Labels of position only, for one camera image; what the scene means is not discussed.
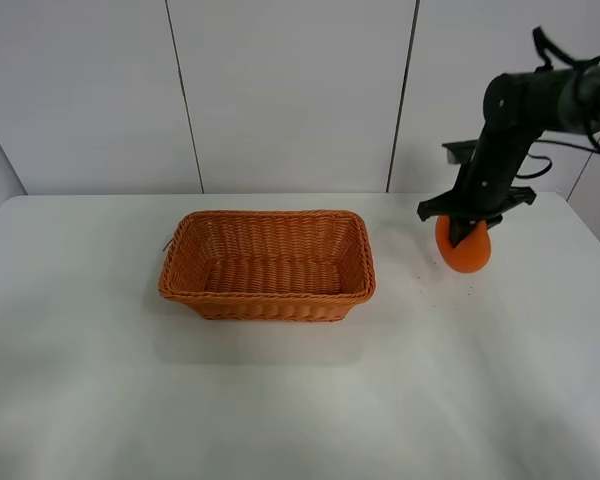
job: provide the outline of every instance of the orange wicker basket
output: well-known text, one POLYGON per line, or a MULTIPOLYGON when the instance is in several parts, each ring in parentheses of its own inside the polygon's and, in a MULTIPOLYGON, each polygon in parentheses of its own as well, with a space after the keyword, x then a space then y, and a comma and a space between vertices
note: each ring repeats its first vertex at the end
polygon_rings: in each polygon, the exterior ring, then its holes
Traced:
POLYGON ((178 225, 159 289, 208 319, 332 322, 375 277, 355 213, 206 211, 178 225))

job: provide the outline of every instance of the table surface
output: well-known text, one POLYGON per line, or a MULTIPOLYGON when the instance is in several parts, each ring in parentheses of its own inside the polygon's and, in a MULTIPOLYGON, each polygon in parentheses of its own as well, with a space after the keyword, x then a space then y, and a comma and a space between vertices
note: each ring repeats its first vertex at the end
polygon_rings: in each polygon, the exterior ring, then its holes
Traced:
POLYGON ((600 244, 560 197, 474 275, 423 195, 20 197, 0 208, 0 480, 600 478, 600 244), (206 321, 157 292, 204 209, 348 209, 341 322, 206 321))

